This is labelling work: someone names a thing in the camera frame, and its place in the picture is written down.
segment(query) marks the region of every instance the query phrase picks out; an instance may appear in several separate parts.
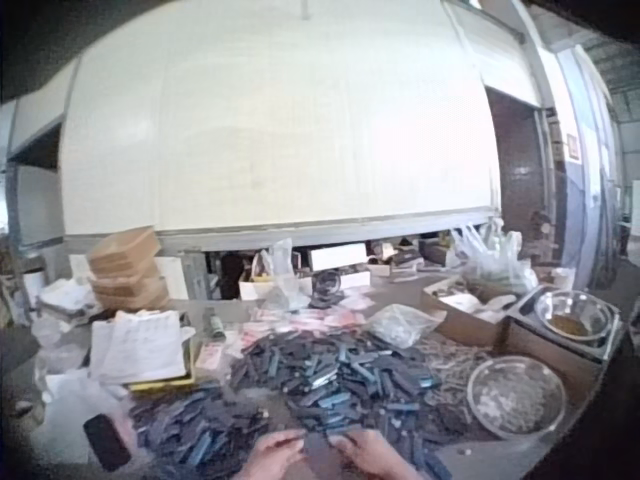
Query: stacked cardboard box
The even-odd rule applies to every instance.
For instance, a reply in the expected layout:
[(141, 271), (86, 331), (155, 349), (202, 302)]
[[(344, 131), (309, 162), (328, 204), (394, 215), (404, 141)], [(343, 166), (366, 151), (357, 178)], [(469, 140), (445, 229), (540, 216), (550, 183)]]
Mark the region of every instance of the stacked cardboard box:
[(103, 307), (119, 310), (161, 309), (169, 302), (154, 256), (160, 242), (152, 227), (114, 233), (89, 253), (95, 279), (91, 286)]

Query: black phone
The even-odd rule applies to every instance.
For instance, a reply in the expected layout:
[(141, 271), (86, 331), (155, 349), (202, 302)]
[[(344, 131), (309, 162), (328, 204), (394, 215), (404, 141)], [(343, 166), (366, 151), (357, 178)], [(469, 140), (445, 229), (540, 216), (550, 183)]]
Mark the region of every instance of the black phone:
[(84, 422), (83, 428), (100, 465), (107, 472), (113, 472), (131, 460), (131, 453), (109, 417), (96, 415)]

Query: metal bowl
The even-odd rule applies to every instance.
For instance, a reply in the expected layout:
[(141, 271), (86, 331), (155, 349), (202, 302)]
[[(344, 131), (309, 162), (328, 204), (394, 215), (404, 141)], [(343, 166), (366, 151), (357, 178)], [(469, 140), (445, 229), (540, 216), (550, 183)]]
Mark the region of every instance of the metal bowl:
[(566, 392), (546, 365), (527, 357), (495, 358), (471, 375), (467, 399), (478, 421), (500, 438), (533, 438), (556, 429)]
[[(535, 310), (549, 330), (577, 342), (598, 340), (611, 329), (612, 318), (607, 307), (597, 298), (583, 292), (547, 292), (538, 299)], [(588, 334), (573, 335), (557, 328), (551, 324), (554, 315), (563, 315), (582, 323)]]

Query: person's hand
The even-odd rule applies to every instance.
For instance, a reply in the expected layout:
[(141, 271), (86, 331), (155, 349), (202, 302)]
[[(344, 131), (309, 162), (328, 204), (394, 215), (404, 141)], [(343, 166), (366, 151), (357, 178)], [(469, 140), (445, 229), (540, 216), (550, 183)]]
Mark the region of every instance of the person's hand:
[(285, 430), (258, 439), (247, 463), (233, 480), (280, 480), (289, 465), (304, 458), (304, 430)]
[(377, 430), (354, 430), (331, 436), (329, 443), (365, 473), (384, 480), (422, 480)]

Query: plastic bag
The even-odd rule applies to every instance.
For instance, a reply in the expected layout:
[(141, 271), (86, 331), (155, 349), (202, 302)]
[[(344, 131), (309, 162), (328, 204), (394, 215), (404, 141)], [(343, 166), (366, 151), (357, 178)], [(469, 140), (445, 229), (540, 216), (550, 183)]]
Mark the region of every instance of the plastic bag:
[(520, 232), (502, 231), (503, 221), (493, 219), (476, 231), (471, 225), (462, 234), (451, 231), (454, 243), (447, 252), (449, 268), (463, 265), (463, 275), (525, 294), (538, 286), (538, 278), (529, 260), (518, 260), (522, 249)]
[(444, 320), (447, 312), (426, 314), (406, 305), (388, 305), (369, 319), (368, 330), (399, 348), (408, 348)]
[(276, 284), (267, 295), (263, 309), (290, 312), (309, 305), (309, 297), (300, 290), (300, 282), (293, 271), (292, 249), (293, 242), (287, 238), (273, 244), (268, 252), (261, 252), (265, 270)]

